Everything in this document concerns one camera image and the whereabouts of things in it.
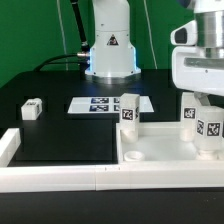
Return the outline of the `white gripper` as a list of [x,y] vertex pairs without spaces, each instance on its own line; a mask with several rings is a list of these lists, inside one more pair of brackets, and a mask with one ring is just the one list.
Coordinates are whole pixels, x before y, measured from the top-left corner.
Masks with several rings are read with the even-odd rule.
[[176,47],[172,79],[177,88],[196,92],[198,106],[209,106],[207,94],[224,96],[224,58],[207,58],[199,47]]

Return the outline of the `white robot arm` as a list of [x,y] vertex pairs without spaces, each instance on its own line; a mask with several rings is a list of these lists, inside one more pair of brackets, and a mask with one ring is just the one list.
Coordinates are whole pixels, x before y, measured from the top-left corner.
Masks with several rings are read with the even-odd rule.
[[[141,73],[130,42],[127,0],[92,0],[95,43],[86,77],[122,83]],[[179,89],[224,97],[224,0],[178,0],[194,19],[173,30],[172,79]]]

